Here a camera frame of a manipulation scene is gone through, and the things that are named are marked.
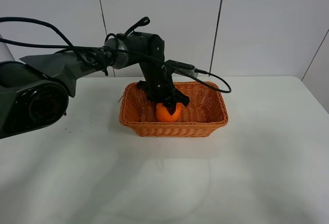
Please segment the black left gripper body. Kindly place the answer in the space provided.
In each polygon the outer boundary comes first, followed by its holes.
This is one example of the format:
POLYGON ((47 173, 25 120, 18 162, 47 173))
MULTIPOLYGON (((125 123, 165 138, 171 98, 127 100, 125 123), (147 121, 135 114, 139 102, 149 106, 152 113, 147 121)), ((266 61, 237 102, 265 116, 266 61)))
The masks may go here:
POLYGON ((177 92, 164 61, 143 61, 139 66, 148 84, 148 95, 152 101, 163 103, 177 92))

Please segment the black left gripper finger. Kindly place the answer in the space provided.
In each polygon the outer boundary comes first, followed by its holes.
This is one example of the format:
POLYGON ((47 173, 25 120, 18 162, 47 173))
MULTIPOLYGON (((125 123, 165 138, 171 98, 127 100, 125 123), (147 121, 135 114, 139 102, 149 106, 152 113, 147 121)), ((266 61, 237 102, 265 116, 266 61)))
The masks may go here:
POLYGON ((139 81, 137 83, 137 88, 139 90, 142 90, 144 93, 145 93, 145 96, 148 98, 149 95, 148 95, 148 84, 146 81, 139 81))
POLYGON ((169 114, 173 115, 176 112, 177 103, 187 107, 190 103, 190 98, 184 95, 182 92, 175 92, 174 95, 167 98, 163 104, 167 108, 169 114))

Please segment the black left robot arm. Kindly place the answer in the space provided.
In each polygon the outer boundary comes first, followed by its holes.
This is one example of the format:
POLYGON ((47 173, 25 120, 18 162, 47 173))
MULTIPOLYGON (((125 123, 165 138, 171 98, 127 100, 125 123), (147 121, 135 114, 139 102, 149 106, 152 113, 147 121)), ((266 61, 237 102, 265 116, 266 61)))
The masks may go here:
POLYGON ((106 40, 102 48, 30 55, 1 63, 1 137, 7 138, 50 126, 66 114, 77 80, 108 67, 122 69, 138 64, 144 80, 138 87, 152 101, 173 112, 189 98, 172 81, 173 68, 164 55, 165 43, 156 34, 133 32, 106 40))

